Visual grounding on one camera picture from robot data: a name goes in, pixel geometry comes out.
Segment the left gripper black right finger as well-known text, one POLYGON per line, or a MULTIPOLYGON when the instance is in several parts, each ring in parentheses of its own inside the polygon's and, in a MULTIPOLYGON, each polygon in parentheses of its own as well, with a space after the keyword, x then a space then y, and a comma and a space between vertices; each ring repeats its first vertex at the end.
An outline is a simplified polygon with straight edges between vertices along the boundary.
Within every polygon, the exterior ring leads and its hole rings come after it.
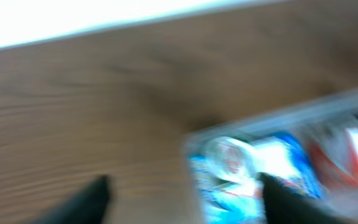
POLYGON ((351 220, 335 217, 312 206, 286 188, 276 178, 259 174, 263 183, 262 197, 268 224, 349 224, 351 220))

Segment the red small box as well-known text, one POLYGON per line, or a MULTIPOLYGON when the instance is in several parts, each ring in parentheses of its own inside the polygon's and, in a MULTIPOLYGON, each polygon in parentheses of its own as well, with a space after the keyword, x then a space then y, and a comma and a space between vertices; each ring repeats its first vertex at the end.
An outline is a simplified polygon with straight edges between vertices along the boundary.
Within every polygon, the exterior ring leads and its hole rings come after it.
POLYGON ((358 188, 357 123, 313 127, 309 155, 318 179, 325 187, 358 188))

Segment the dark green round-logo box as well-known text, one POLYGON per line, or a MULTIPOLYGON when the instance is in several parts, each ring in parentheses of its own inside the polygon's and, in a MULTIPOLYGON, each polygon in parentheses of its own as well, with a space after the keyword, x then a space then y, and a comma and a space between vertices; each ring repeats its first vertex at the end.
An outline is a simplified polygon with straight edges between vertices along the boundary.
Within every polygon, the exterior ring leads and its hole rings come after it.
POLYGON ((203 147, 208 170, 216 177, 243 183, 257 176, 259 155, 250 144, 227 136, 209 140, 203 147))

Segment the blue Cool Fever box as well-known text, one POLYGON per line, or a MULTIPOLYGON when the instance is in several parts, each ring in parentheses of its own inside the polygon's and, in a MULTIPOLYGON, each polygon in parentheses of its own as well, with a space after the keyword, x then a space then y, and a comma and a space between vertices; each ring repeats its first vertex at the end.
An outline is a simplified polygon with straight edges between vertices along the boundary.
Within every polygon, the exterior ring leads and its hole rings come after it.
MULTIPOLYGON (((267 137, 281 139, 289 145, 291 161, 298 169, 300 176, 291 179, 271 176, 276 177, 285 187, 301 197, 323 197, 321 185, 314 174, 311 162, 294 135, 288 132, 276 132, 250 140, 235 136, 228 137, 244 141, 250 145, 252 141, 267 137)), ((187 157, 193 183, 198 191, 198 200, 204 221, 212 224, 223 224, 247 223, 264 219, 263 184, 258 179, 259 174, 264 172, 258 172, 255 179, 243 183, 230 182, 216 177, 208 170, 206 158, 203 155, 203 147, 211 139, 196 146, 187 157)))

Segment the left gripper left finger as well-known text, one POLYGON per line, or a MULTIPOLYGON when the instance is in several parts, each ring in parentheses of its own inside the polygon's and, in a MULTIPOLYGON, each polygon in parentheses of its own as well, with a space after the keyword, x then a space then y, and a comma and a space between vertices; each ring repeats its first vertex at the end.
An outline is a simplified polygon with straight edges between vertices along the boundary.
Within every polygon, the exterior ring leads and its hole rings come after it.
POLYGON ((31 221, 33 224, 99 224, 112 202, 111 178, 100 175, 68 200, 31 221))

